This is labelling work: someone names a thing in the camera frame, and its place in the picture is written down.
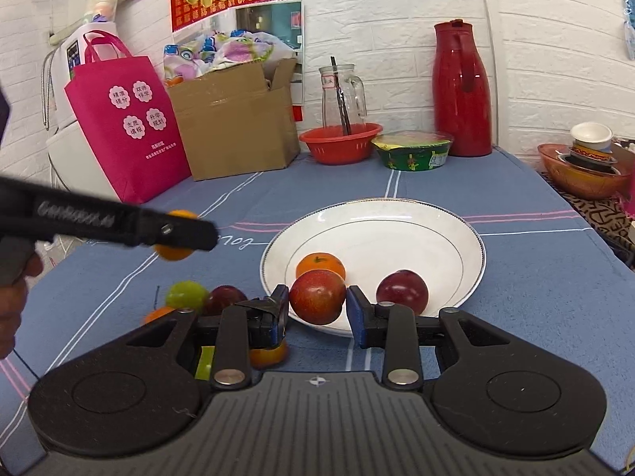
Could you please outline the person's left hand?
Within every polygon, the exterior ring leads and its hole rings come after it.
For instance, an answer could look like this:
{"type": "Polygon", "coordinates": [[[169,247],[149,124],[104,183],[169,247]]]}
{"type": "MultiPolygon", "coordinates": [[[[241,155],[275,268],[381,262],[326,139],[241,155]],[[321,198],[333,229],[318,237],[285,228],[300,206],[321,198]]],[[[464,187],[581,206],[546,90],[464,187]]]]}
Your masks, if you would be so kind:
{"type": "Polygon", "coordinates": [[[0,359],[6,359],[15,347],[15,335],[21,325],[28,297],[28,277],[37,277],[43,272],[41,257],[34,253],[21,275],[10,286],[0,290],[0,359]]]}

